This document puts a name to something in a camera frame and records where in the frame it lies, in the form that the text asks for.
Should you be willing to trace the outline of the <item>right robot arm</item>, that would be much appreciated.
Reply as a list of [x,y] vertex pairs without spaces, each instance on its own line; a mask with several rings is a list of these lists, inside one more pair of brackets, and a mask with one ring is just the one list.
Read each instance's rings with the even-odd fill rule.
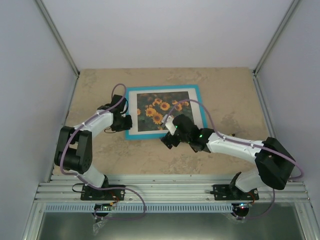
[[255,165],[247,172],[237,172],[226,186],[214,185],[212,194],[216,200],[247,200],[264,186],[283,190],[295,167],[295,160],[273,137],[254,141],[226,136],[213,129],[198,128],[184,114],[166,115],[161,124],[168,130],[161,141],[169,149],[185,143],[196,153],[225,154]]

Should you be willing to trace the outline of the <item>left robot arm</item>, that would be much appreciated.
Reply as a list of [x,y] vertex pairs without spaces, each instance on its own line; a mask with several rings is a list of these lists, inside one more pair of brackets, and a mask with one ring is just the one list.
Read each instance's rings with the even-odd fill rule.
[[63,174],[75,176],[83,185],[82,199],[115,200],[124,198],[124,185],[109,185],[108,177],[93,165],[93,139],[111,129],[113,133],[130,130],[132,118],[127,115],[129,103],[115,94],[111,103],[100,106],[86,121],[75,126],[63,126],[59,132],[54,164]]

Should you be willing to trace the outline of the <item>teal wooden picture frame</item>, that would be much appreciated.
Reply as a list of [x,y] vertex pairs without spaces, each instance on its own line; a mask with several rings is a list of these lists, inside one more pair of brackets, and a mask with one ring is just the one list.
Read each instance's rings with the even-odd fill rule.
[[[185,115],[198,128],[207,127],[200,89],[196,84],[129,87],[127,115],[132,118],[132,128],[125,131],[126,140],[149,140],[163,137],[168,130],[162,125],[166,114],[172,117]],[[186,102],[186,99],[197,102]]]

